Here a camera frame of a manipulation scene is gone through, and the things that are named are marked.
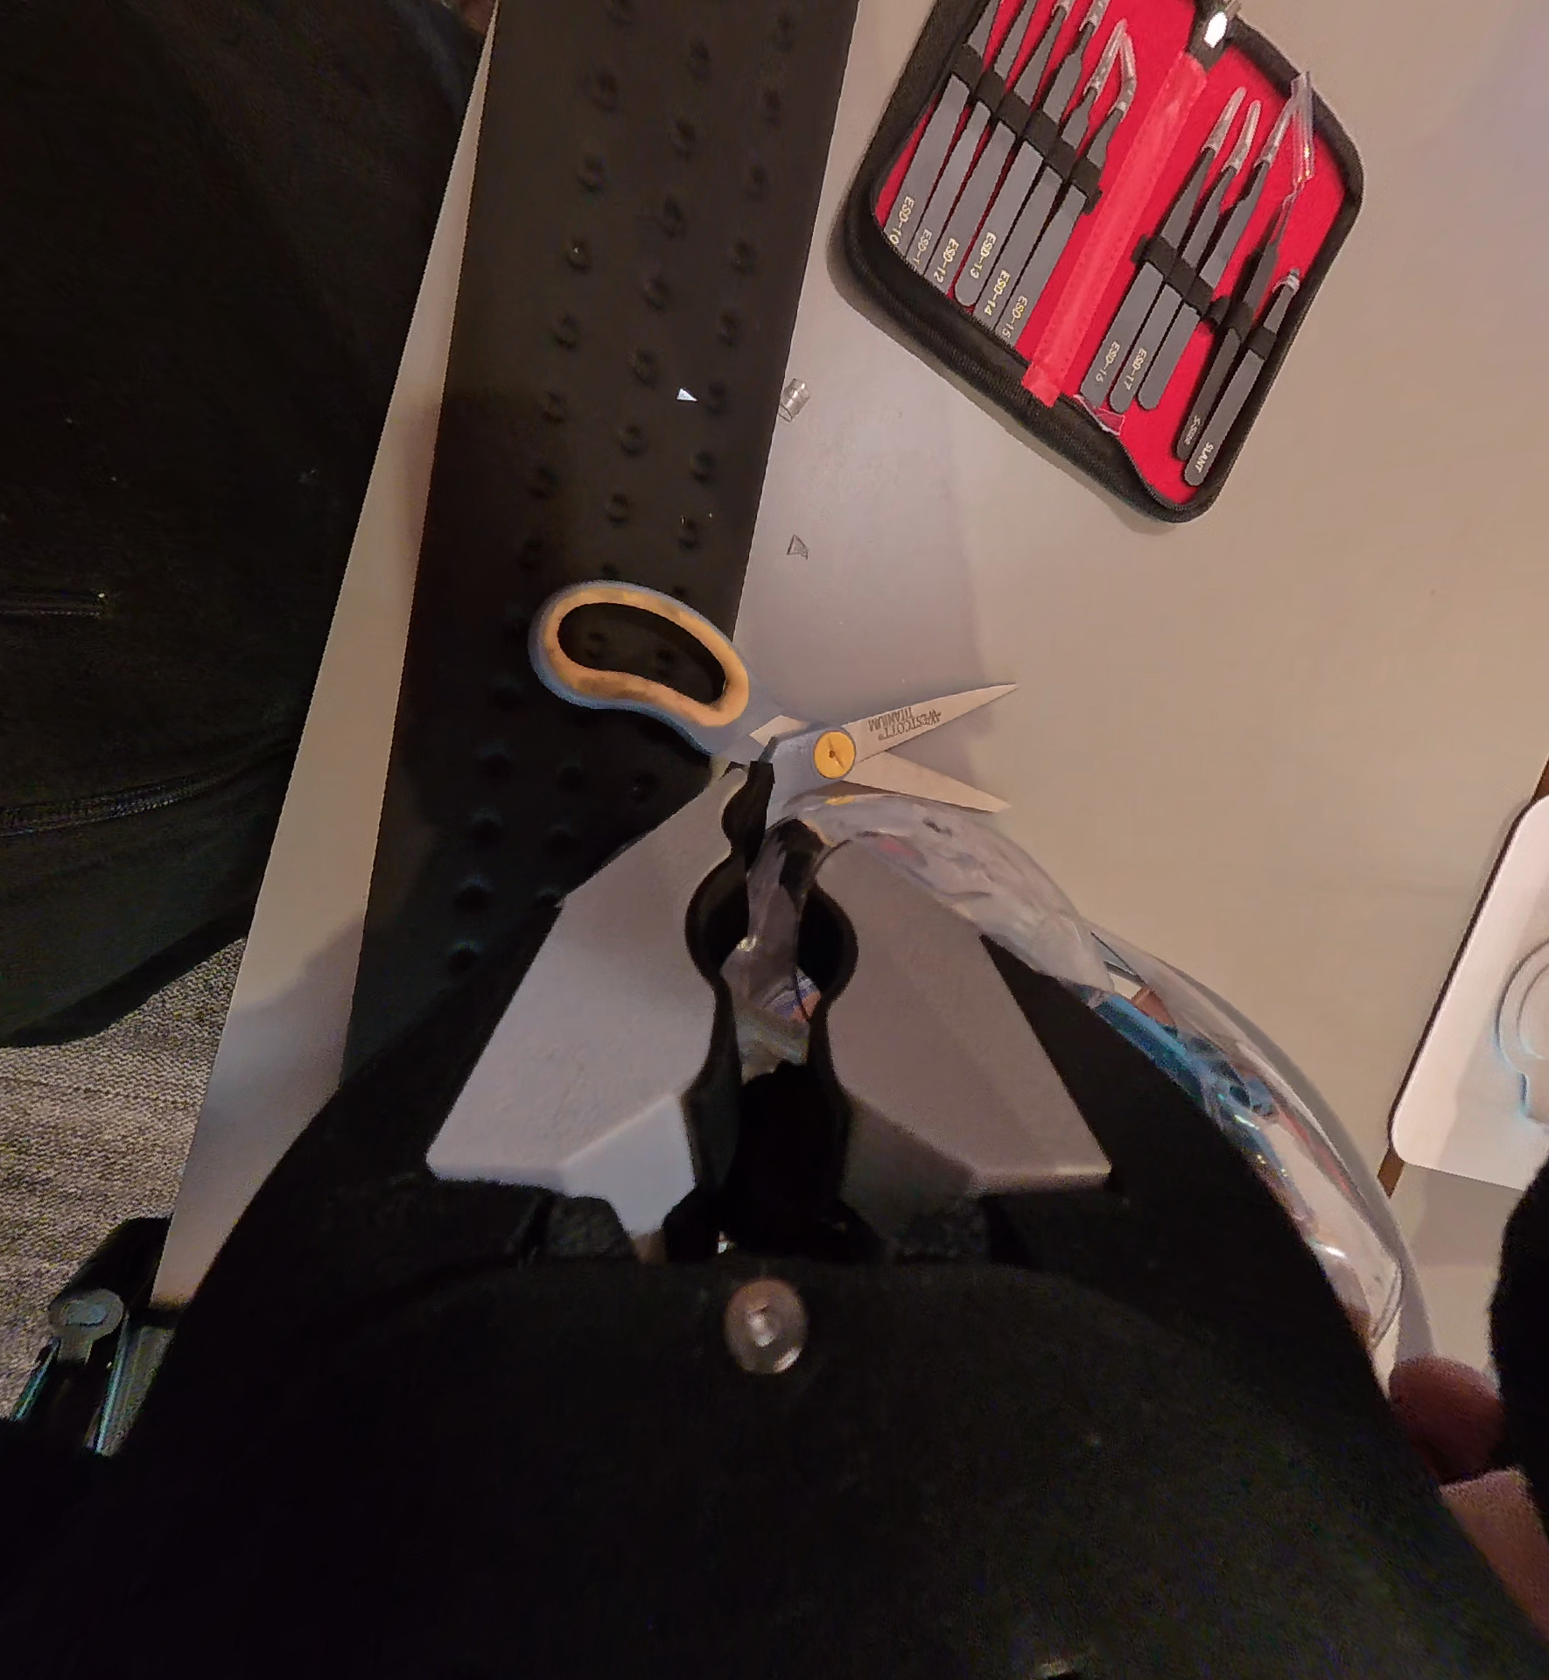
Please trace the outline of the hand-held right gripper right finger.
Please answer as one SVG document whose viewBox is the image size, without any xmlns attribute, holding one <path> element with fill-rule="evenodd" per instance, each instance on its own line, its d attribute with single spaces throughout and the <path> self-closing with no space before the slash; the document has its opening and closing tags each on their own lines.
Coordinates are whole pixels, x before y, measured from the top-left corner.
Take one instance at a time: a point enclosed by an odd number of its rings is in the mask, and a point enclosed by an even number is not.
<svg viewBox="0 0 1549 1680">
<path fill-rule="evenodd" d="M 804 821 L 851 951 L 812 1045 L 847 1101 L 842 1199 L 879 1236 L 983 1195 L 1104 1186 L 1110 1165 L 995 956 L 1097 990 L 1070 901 L 983 821 Z"/>
</svg>

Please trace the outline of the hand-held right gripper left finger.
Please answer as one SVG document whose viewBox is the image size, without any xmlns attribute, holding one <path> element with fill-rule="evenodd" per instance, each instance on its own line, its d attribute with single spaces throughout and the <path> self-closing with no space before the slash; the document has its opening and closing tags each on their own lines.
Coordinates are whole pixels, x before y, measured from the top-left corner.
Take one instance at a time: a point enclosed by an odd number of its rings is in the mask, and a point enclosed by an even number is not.
<svg viewBox="0 0 1549 1680">
<path fill-rule="evenodd" d="M 642 1254 L 719 1186 L 740 1081 L 721 969 L 771 785 L 726 771 L 560 903 L 426 1152 L 437 1179 L 603 1202 Z"/>
</svg>

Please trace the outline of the clear maze puzzle ball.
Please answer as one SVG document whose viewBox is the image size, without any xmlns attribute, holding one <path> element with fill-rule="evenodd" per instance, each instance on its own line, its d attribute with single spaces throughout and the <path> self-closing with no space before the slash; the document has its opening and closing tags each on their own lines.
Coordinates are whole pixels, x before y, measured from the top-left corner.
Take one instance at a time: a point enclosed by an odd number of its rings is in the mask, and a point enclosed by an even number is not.
<svg viewBox="0 0 1549 1680">
<path fill-rule="evenodd" d="M 722 969 L 746 1079 L 808 1061 L 822 999 L 844 979 L 853 944 L 826 899 L 806 908 L 821 846 L 803 830 L 804 821 L 988 822 L 901 794 L 806 794 L 769 830 L 747 876 L 747 933 Z M 1097 990 L 1060 983 L 1247 1158 L 1367 1345 L 1397 1356 L 1429 1354 L 1433 1336 L 1415 1263 L 1386 1193 L 1349 1163 L 1351 1140 L 1336 1117 L 1299 1086 L 1288 1060 L 1224 999 L 1079 917 L 1099 946 L 1104 981 Z"/>
</svg>

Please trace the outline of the grey scissors with yellow lining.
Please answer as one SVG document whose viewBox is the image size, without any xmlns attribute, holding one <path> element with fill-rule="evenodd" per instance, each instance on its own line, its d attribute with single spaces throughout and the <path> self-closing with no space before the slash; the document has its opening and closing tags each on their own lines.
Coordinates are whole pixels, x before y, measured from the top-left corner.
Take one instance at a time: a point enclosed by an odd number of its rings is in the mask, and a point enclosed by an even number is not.
<svg viewBox="0 0 1549 1680">
<path fill-rule="evenodd" d="M 721 673 L 721 690 L 699 699 L 639 669 L 630 653 L 592 651 L 590 630 L 567 628 L 581 614 L 610 614 L 612 630 L 653 633 L 667 651 L 676 641 L 692 642 Z M 694 607 L 626 582 L 585 582 L 555 592 L 533 616 L 530 658 L 540 683 L 565 703 L 628 710 L 665 724 L 713 760 L 771 767 L 769 814 L 804 794 L 846 785 L 987 814 L 1008 806 L 999 796 L 904 760 L 901 749 L 1003 699 L 1013 683 L 897 703 L 851 721 L 810 721 L 787 714 L 735 644 Z"/>
</svg>

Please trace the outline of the person's left hand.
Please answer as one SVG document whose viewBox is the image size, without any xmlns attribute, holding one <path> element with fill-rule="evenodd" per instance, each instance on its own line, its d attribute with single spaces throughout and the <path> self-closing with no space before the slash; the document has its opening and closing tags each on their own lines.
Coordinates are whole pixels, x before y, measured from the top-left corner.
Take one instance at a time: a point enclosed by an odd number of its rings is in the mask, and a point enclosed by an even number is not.
<svg viewBox="0 0 1549 1680">
<path fill-rule="evenodd" d="M 1504 1416 L 1497 1390 L 1468 1366 L 1422 1357 L 1393 1366 L 1388 1393 L 1442 1502 L 1549 1641 L 1549 1539 L 1525 1475 L 1500 1464 Z"/>
</svg>

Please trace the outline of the white document stand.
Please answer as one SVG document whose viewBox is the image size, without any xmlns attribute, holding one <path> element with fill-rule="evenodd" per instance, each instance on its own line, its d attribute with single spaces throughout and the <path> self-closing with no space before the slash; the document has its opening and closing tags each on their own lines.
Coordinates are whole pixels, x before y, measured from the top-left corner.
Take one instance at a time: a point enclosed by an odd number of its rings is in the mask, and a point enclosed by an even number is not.
<svg viewBox="0 0 1549 1680">
<path fill-rule="evenodd" d="M 1524 1188 L 1549 1154 L 1549 796 L 1511 830 L 1392 1111 L 1411 1167 Z"/>
</svg>

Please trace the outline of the black perforated pad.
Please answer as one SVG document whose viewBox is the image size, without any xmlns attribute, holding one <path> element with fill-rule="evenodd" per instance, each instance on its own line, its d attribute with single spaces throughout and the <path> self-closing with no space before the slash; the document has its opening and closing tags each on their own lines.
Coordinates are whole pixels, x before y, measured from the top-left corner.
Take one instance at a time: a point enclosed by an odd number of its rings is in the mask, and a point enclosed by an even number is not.
<svg viewBox="0 0 1549 1680">
<path fill-rule="evenodd" d="M 499 4 L 342 1072 L 705 783 L 555 699 L 535 610 L 731 628 L 856 4 Z"/>
</svg>

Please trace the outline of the dark metal frame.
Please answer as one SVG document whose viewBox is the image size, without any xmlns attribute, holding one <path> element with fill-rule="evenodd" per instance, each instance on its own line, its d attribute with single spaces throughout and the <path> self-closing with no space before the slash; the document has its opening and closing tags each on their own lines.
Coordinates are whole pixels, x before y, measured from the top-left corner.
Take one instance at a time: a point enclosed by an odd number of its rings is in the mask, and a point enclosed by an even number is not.
<svg viewBox="0 0 1549 1680">
<path fill-rule="evenodd" d="M 123 1222 L 46 1308 L 46 1343 L 9 1418 L 55 1445 L 119 1452 L 167 1354 L 175 1313 L 151 1306 L 166 1217 Z"/>
</svg>

